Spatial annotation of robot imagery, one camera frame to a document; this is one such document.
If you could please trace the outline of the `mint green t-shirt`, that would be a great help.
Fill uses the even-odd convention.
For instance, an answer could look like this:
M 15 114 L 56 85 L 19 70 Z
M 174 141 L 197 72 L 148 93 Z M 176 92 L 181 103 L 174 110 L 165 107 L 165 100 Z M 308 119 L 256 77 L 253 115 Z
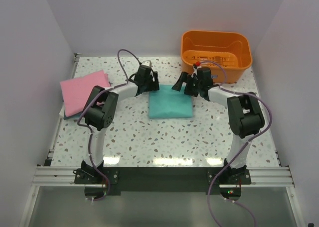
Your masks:
M 192 97 L 184 93 L 185 85 L 180 91 L 172 85 L 160 85 L 158 91 L 149 92 L 149 118 L 192 118 Z

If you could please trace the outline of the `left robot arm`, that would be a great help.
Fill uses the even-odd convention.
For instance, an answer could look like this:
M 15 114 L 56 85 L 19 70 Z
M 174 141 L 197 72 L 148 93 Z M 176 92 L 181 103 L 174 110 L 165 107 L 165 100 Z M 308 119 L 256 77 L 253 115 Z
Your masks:
M 89 128 L 88 157 L 81 163 L 86 178 L 91 183 L 103 179 L 103 148 L 107 128 L 115 117 L 116 107 L 120 101 L 136 97 L 144 92 L 160 89 L 158 73 L 150 66 L 141 64 L 136 73 L 125 83 L 104 88 L 94 86 L 78 119 L 78 125 Z

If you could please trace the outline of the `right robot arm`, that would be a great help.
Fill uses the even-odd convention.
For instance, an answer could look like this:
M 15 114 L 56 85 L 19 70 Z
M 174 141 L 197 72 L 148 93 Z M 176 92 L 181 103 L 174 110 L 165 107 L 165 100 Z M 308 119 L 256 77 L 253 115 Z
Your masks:
M 181 72 L 172 89 L 180 92 L 183 85 L 184 94 L 201 96 L 208 102 L 218 103 L 227 108 L 233 140 L 229 154 L 224 160 L 222 178 L 226 183 L 234 183 L 246 168 L 252 138 L 258 135 L 265 125 L 258 97 L 254 92 L 231 91 L 214 83 L 208 67 L 196 67 L 193 74 Z

